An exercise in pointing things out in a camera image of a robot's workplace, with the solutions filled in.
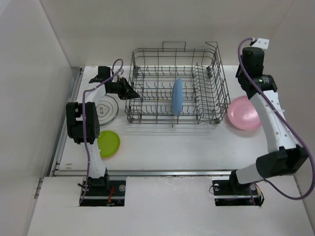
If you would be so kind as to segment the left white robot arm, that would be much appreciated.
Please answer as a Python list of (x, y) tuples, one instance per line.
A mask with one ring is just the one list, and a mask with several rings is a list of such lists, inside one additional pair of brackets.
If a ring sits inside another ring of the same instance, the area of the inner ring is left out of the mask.
[(100, 124), (96, 107), (108, 93), (118, 95), (121, 100), (140, 97), (122, 76), (123, 72), (122, 67), (114, 70), (113, 67), (100, 66), (82, 96), (66, 105), (67, 134), (87, 154), (87, 176), (80, 186), (87, 191), (94, 189), (99, 195), (109, 192), (110, 182), (97, 144)]

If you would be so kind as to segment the white plate blue line motif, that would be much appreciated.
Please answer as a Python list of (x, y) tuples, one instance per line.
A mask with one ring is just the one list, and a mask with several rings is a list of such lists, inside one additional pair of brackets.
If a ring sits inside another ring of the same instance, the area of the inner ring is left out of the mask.
[(119, 113), (119, 104), (115, 98), (105, 95), (96, 106), (96, 111), (99, 125), (105, 126), (116, 119)]

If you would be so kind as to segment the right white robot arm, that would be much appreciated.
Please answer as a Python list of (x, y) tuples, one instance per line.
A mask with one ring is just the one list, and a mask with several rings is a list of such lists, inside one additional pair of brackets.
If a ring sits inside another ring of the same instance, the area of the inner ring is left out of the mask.
[(254, 164), (231, 172), (228, 188), (235, 194), (253, 182), (292, 175), (309, 157), (293, 132), (283, 123), (284, 114), (275, 80), (271, 75), (263, 74), (264, 51), (257, 47), (245, 47), (240, 58), (236, 78), (258, 113), (268, 152), (258, 157)]

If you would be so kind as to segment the lime green plastic plate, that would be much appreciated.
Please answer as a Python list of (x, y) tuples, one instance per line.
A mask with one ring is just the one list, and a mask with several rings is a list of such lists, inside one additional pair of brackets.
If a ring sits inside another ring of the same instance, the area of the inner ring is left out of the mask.
[(98, 149), (101, 158), (109, 158), (116, 154), (120, 148), (119, 135), (110, 130), (102, 131), (97, 139)]

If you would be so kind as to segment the light blue plastic plate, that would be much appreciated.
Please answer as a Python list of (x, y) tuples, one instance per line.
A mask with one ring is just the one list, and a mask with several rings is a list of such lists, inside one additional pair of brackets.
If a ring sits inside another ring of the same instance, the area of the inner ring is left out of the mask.
[(182, 112), (183, 106), (183, 82), (182, 79), (177, 79), (172, 88), (172, 112), (178, 119)]

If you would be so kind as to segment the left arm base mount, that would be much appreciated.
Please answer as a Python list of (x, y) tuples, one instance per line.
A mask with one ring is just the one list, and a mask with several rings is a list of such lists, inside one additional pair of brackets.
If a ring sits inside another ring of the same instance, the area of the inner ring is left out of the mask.
[(124, 207), (126, 180), (105, 180), (88, 178), (85, 193), (85, 182), (78, 184), (81, 188), (79, 206), (81, 207)]

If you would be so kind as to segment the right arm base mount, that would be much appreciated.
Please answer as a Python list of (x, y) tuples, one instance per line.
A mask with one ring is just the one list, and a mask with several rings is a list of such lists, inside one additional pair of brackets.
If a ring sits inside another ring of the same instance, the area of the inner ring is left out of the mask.
[(265, 201), (263, 193), (256, 184), (245, 184), (240, 188), (234, 188), (228, 179), (212, 179), (209, 192), (214, 195), (217, 207), (261, 207)]

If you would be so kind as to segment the pink plastic plate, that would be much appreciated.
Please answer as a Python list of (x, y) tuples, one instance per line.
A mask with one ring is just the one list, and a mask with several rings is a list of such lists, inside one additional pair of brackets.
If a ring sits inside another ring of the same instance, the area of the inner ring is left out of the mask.
[(227, 115), (231, 124), (240, 130), (254, 131), (262, 126), (255, 107), (245, 95), (230, 103)]

